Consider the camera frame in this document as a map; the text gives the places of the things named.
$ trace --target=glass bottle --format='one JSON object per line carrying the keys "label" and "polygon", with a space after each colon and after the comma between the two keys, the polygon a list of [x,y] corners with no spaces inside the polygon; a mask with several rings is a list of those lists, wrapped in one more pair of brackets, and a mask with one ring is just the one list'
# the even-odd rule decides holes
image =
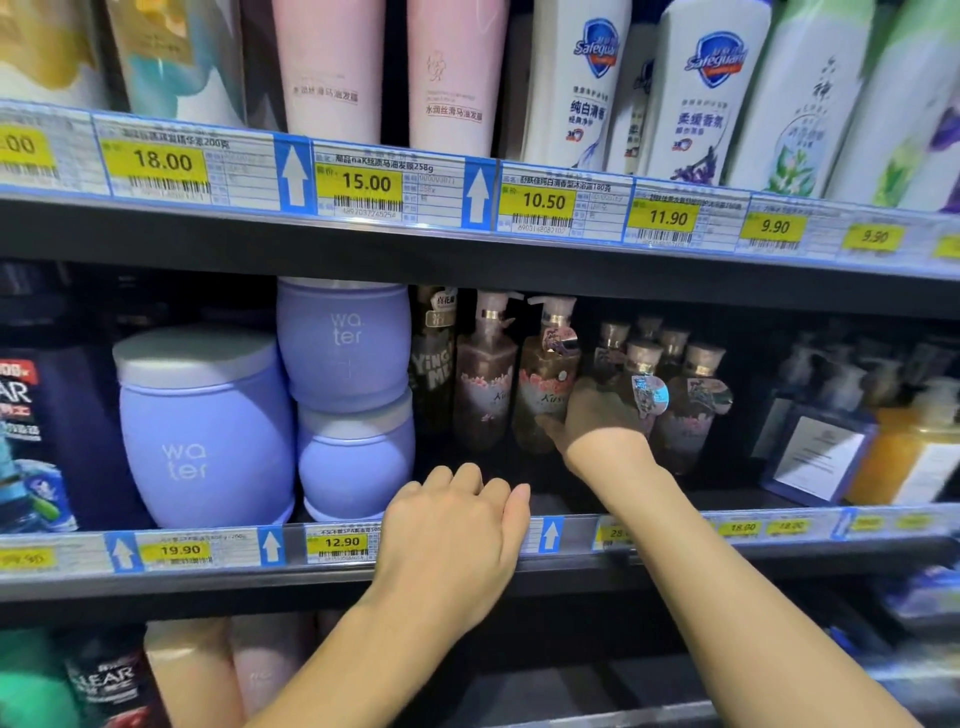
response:
{"label": "glass bottle", "polygon": [[597,384],[606,384],[623,371],[623,348],[629,333],[630,324],[605,321],[600,325],[600,343],[593,350],[593,364],[589,370]]}
{"label": "glass bottle", "polygon": [[492,448],[507,431],[516,344],[503,332],[507,301],[518,293],[477,291],[476,328],[457,337],[453,433],[465,448]]}
{"label": "glass bottle", "polygon": [[670,402],[666,384],[654,376],[661,354],[663,349],[652,341],[630,344],[623,372],[608,387],[636,413],[636,430],[644,437],[650,437],[654,421]]}
{"label": "glass bottle", "polygon": [[689,331],[680,331],[677,328],[665,328],[660,332],[658,341],[663,347],[663,356],[657,367],[657,376],[667,384],[684,370],[684,349],[689,338]]}
{"label": "glass bottle", "polygon": [[457,289],[418,285],[411,303],[414,331],[409,376],[414,393],[414,422],[418,434],[437,435],[450,428]]}
{"label": "glass bottle", "polygon": [[713,417],[727,414],[733,404],[730,389],[713,376],[725,353],[708,344],[691,344],[683,371],[667,382],[670,408],[657,417],[650,447],[657,462],[674,475],[693,470]]}
{"label": "glass bottle", "polygon": [[514,407],[514,437],[522,449],[534,454],[553,450],[553,441],[538,415],[566,417],[566,402],[577,378],[580,344],[570,327],[576,299],[540,296],[527,303],[543,304],[540,333],[528,336],[520,354],[519,396]]}

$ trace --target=white arrow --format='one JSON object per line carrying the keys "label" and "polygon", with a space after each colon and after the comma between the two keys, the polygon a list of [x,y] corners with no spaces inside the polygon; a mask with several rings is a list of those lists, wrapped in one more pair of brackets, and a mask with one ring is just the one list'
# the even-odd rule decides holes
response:
{"label": "white arrow", "polygon": [[280,542],[273,533],[268,533],[267,538],[263,540],[263,550],[267,552],[268,562],[280,560]]}
{"label": "white arrow", "polygon": [[287,160],[283,162],[283,171],[280,175],[287,181],[290,205],[293,207],[305,206],[306,196],[303,188],[306,183],[306,172],[303,171],[300,158],[297,156],[297,153],[294,152],[293,144],[290,145],[290,151],[287,153]]}
{"label": "white arrow", "polygon": [[487,189],[487,183],[483,179],[483,172],[477,170],[477,176],[473,178],[473,184],[467,193],[470,198],[470,222],[483,222],[483,205],[490,198],[490,192]]}
{"label": "white arrow", "polygon": [[121,569],[132,569],[133,568],[133,552],[130,550],[130,547],[127,546],[122,539],[117,539],[116,546],[113,547],[113,555],[116,557],[116,560],[120,562]]}
{"label": "white arrow", "polygon": [[550,523],[550,527],[546,529],[546,533],[543,534],[543,540],[546,542],[546,549],[548,551],[553,550],[553,545],[557,543],[557,539],[560,538],[560,531],[557,530],[557,525],[555,523]]}

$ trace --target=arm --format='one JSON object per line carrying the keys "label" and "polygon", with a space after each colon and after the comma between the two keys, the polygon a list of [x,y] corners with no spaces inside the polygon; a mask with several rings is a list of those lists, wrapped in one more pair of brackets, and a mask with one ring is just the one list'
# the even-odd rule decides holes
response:
{"label": "arm", "polygon": [[624,415],[585,380],[566,425],[538,422],[633,536],[718,713],[737,728],[919,725],[713,530]]}
{"label": "arm", "polygon": [[248,728],[388,725],[500,598],[529,503],[529,486],[484,487],[471,464],[405,485],[384,517],[370,588]]}

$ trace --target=white bottle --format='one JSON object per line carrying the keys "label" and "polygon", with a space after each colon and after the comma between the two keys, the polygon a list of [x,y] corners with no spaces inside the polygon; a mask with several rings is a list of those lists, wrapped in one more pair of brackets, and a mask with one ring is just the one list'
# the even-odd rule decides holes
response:
{"label": "white bottle", "polygon": [[956,0],[907,0],[857,104],[827,197],[898,205],[924,162],[958,70]]}
{"label": "white bottle", "polygon": [[603,168],[630,0],[536,0],[523,161]]}
{"label": "white bottle", "polygon": [[859,91],[875,0],[789,0],[771,34],[726,184],[821,197]]}
{"label": "white bottle", "polygon": [[640,135],[647,115],[654,80],[657,54],[657,24],[663,12],[662,0],[650,0],[639,6],[623,49],[620,78],[613,97],[613,118],[604,169],[621,175],[636,172],[640,155]]}
{"label": "white bottle", "polygon": [[923,166],[900,201],[904,209],[944,209],[960,178],[960,84],[940,119]]}
{"label": "white bottle", "polygon": [[670,4],[660,18],[639,176],[719,183],[769,28],[768,0]]}

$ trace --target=yellow bottle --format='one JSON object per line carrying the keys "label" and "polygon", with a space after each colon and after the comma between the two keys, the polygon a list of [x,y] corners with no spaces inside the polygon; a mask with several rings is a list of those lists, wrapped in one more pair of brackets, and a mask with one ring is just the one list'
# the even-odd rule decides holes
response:
{"label": "yellow bottle", "polygon": [[960,464],[960,380],[936,377],[913,405],[876,411],[880,432],[847,492],[856,505],[934,501]]}

